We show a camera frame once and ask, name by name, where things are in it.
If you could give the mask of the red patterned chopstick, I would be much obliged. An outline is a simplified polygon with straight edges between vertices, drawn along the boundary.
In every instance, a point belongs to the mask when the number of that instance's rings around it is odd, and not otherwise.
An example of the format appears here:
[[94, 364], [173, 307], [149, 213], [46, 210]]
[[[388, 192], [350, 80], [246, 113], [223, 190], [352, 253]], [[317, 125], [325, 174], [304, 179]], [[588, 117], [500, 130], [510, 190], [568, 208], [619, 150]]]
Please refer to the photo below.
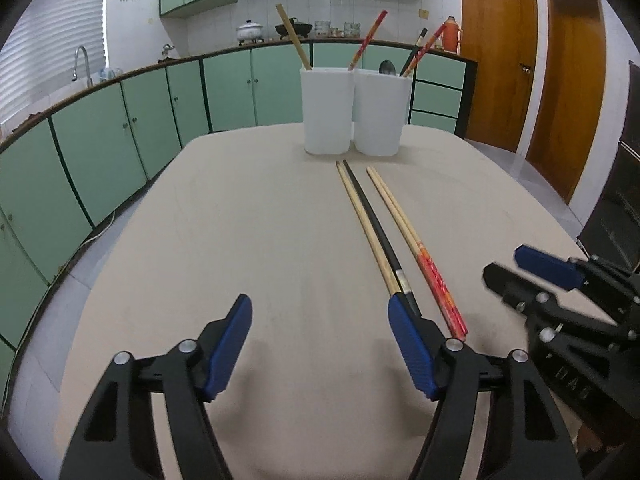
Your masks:
[[465, 341], [466, 335], [469, 333], [468, 328], [442, 274], [440, 274], [434, 260], [420, 239], [420, 235], [416, 232], [405, 211], [401, 208], [395, 196], [393, 196], [393, 193], [390, 192], [390, 188], [376, 169], [372, 166], [367, 166], [367, 174], [387, 209], [390, 211], [390, 214], [396, 222], [396, 226], [400, 229], [405, 242], [408, 244], [413, 257], [416, 259], [416, 263], [420, 266], [421, 272], [428, 287], [431, 289], [432, 295], [449, 328], [451, 336]]
[[432, 45], [436, 42], [436, 40], [440, 36], [442, 36], [442, 34], [445, 31], [445, 28], [446, 28], [446, 25], [441, 24], [439, 28], [436, 29], [436, 32], [434, 32], [431, 38], [427, 40], [427, 42], [422, 47], [420, 47], [419, 50], [416, 51], [416, 53], [410, 58], [410, 62], [407, 65], [407, 67], [402, 70], [400, 74], [401, 77], [407, 78], [412, 74], [416, 66], [420, 63], [421, 58], [423, 58], [424, 55], [427, 54], [427, 51], [431, 49]]
[[367, 35], [361, 41], [361, 44], [360, 44], [358, 50], [356, 51], [355, 55], [352, 57], [352, 60], [350, 61], [349, 66], [347, 67], [347, 69], [350, 72], [352, 70], [354, 70], [356, 68], [356, 66], [358, 65], [358, 63], [360, 61], [360, 58], [362, 58], [364, 50], [367, 49], [367, 46], [370, 44], [370, 42], [373, 39], [373, 37], [375, 36], [376, 32], [380, 28], [380, 26], [383, 23], [383, 21], [385, 20], [387, 14], [388, 14], [387, 10], [382, 10], [380, 12], [380, 14], [378, 14], [378, 17], [376, 18], [376, 20], [374, 21], [374, 23], [370, 27], [369, 31], [367, 32]]

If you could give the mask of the black chopstick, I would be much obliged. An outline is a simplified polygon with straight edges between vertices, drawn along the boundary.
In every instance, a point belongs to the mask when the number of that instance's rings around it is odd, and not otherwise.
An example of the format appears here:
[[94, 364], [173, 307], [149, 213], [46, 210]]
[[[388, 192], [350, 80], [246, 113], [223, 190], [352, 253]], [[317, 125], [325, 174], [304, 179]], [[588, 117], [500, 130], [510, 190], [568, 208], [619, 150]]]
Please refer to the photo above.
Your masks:
[[346, 174], [348, 174], [349, 179], [352, 181], [352, 186], [354, 187], [355, 192], [360, 199], [363, 210], [367, 214], [367, 217], [372, 226], [372, 230], [373, 232], [375, 232], [375, 236], [378, 239], [378, 244], [381, 246], [382, 253], [385, 255], [385, 258], [387, 260], [387, 266], [390, 268], [390, 272], [394, 274], [394, 280], [396, 282], [398, 290], [404, 294], [406, 304], [408, 304], [408, 307], [411, 309], [411, 311], [415, 315], [420, 316], [421, 311], [418, 303], [416, 302], [416, 297], [413, 295], [413, 291], [408, 278], [406, 277], [404, 270], [402, 270], [401, 264], [393, 250], [393, 246], [392, 244], [390, 244], [390, 241], [386, 236], [380, 220], [378, 220], [378, 216], [374, 212], [374, 209], [372, 208], [366, 193], [363, 191], [357, 177], [352, 171], [352, 168], [350, 168], [348, 161], [346, 159], [343, 159], [342, 164], [345, 167]]
[[404, 63], [404, 65], [402, 66], [402, 69], [398, 73], [399, 76], [404, 76], [404, 73], [409, 67], [409, 65], [411, 64], [412, 60], [416, 57], [416, 54], [420, 51], [422, 47], [422, 42], [424, 41], [427, 31], [428, 29], [424, 27], [424, 29], [421, 30], [418, 38], [416, 38], [416, 42], [414, 43], [411, 51], [409, 52], [408, 58], [406, 58], [406, 62]]

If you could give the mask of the plain bamboo chopstick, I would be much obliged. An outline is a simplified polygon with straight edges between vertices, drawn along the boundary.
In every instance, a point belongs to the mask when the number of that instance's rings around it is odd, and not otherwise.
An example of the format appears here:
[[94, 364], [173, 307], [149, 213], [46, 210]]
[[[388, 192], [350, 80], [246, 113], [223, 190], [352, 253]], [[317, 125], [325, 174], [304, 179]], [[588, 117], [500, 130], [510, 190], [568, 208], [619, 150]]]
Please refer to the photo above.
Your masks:
[[280, 19], [282, 21], [282, 25], [285, 27], [286, 32], [288, 33], [288, 38], [290, 38], [293, 46], [296, 49], [296, 52], [300, 58], [300, 62], [302, 62], [303, 68], [305, 70], [312, 70], [311, 64], [309, 62], [309, 58], [306, 55], [305, 50], [303, 49], [302, 44], [300, 43], [300, 40], [298, 39], [298, 36], [295, 32], [294, 26], [292, 25], [290, 19], [288, 18], [288, 14], [286, 14], [285, 10], [284, 10], [284, 6], [282, 6], [281, 3], [277, 3], [276, 4], [276, 9], [277, 12], [280, 16]]
[[341, 177], [349, 200], [354, 207], [354, 211], [356, 212], [356, 215], [359, 219], [364, 235], [367, 237], [369, 246], [373, 252], [376, 264], [378, 265], [378, 270], [380, 270], [381, 272], [387, 291], [390, 293], [390, 296], [398, 294], [398, 292], [400, 292], [400, 288], [396, 281], [395, 275], [393, 274], [392, 268], [388, 263], [386, 255], [384, 254], [384, 250], [380, 241], [378, 240], [378, 236], [374, 232], [369, 216], [364, 210], [362, 201], [357, 194], [356, 188], [352, 184], [352, 179], [348, 176], [346, 168], [342, 162], [337, 162], [336, 168], [338, 174]]

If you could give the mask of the metal spoon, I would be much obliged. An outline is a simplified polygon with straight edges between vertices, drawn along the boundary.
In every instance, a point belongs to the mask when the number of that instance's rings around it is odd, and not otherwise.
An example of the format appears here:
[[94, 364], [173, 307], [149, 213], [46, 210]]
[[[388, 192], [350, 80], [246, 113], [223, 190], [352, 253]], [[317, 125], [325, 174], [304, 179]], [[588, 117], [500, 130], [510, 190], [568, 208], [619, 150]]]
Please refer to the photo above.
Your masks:
[[397, 70], [391, 60], [383, 60], [378, 66], [378, 72], [383, 75], [396, 76]]

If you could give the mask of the green lower kitchen cabinets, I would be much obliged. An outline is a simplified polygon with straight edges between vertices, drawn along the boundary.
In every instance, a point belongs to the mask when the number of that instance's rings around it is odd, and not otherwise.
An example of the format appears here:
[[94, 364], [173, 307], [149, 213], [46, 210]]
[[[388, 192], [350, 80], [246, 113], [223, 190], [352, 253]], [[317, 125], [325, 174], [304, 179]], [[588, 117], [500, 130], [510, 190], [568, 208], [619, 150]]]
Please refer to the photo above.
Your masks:
[[137, 70], [29, 119], [1, 147], [1, 369], [89, 235], [192, 140], [302, 120], [302, 55], [314, 67], [401, 66], [409, 48], [375, 41], [278, 42]]

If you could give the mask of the wooden door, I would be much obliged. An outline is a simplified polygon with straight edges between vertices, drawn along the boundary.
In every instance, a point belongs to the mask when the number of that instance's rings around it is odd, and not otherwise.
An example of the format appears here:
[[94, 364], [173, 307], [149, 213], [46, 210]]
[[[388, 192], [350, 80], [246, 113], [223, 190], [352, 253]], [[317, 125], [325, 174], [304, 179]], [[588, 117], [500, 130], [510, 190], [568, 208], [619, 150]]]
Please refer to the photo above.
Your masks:
[[462, 0], [461, 54], [477, 62], [468, 139], [518, 149], [537, 41], [537, 0]]
[[526, 160], [569, 203], [600, 118], [606, 75], [601, 0], [548, 0], [548, 50]]

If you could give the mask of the orange thermos flask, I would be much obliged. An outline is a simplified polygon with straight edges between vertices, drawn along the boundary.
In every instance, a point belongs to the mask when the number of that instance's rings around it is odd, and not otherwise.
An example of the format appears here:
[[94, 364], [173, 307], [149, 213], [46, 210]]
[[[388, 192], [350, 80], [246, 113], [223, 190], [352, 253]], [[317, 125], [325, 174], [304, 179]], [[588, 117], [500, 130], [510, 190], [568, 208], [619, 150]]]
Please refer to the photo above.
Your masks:
[[462, 31], [453, 15], [449, 15], [442, 32], [442, 47], [445, 51], [458, 54], [460, 51]]

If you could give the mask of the white two-compartment utensil holder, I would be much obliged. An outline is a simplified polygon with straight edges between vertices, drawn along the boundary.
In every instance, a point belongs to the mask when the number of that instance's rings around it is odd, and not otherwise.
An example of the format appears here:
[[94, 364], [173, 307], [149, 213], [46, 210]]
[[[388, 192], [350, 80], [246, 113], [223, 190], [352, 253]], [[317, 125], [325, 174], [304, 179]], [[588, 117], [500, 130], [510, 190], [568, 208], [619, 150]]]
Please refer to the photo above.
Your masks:
[[341, 155], [351, 148], [370, 157], [398, 153], [407, 123], [412, 82], [376, 70], [304, 68], [304, 149], [311, 155]]

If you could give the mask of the glass jars on counter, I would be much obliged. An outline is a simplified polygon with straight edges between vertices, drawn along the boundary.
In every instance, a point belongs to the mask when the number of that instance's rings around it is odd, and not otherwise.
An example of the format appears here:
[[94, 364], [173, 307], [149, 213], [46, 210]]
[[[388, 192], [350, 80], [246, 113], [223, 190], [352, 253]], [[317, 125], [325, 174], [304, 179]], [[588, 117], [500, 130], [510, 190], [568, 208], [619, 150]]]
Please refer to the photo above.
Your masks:
[[345, 22], [343, 25], [337, 25], [330, 21], [314, 22], [314, 36], [318, 38], [359, 38], [360, 35], [359, 23]]

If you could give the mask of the white window blinds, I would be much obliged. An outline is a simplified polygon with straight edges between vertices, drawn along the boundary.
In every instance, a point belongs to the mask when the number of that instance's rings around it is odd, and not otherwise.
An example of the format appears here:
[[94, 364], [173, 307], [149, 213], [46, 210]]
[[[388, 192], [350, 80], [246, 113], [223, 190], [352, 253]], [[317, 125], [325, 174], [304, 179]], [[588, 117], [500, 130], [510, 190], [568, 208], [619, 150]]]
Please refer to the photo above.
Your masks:
[[1, 49], [1, 120], [106, 66], [104, 0], [32, 0]]

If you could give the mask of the small kettle on counter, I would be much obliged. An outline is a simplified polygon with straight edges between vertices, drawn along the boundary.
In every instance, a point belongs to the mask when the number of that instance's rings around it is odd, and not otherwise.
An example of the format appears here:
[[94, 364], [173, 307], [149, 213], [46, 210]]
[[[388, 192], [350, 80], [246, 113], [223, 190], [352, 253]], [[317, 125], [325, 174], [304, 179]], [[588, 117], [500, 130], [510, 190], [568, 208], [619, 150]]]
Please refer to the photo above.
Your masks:
[[175, 47], [172, 44], [164, 44], [162, 50], [160, 51], [160, 59], [158, 60], [158, 62], [163, 63], [166, 61], [170, 61], [170, 54], [173, 50], [175, 50]]

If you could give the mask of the black wok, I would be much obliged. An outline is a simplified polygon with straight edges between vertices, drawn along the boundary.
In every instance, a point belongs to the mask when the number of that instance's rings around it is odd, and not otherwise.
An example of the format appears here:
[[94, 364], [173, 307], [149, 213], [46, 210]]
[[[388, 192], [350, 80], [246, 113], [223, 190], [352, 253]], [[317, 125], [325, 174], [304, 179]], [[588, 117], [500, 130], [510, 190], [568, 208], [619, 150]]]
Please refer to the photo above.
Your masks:
[[[312, 29], [314, 28], [314, 26], [312, 26], [311, 24], [305, 23], [305, 22], [301, 22], [297, 18], [290, 18], [290, 23], [291, 23], [292, 29], [295, 32], [295, 35], [299, 39], [308, 39], [309, 38], [309, 34], [311, 33]], [[277, 24], [276, 26], [274, 26], [274, 29], [276, 30], [276, 32], [277, 32], [277, 34], [278, 34], [278, 36], [280, 37], [281, 40], [289, 40], [290, 39], [290, 37], [288, 36], [288, 29], [282, 23]]]

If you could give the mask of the white cooking pot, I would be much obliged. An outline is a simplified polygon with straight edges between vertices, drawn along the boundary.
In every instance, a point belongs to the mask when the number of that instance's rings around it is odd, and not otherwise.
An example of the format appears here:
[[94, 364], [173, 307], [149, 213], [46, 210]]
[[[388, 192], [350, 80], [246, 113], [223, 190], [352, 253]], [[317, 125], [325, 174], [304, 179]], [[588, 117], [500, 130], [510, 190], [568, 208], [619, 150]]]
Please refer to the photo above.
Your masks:
[[235, 29], [236, 40], [240, 46], [243, 44], [260, 44], [264, 41], [264, 26], [247, 20]]

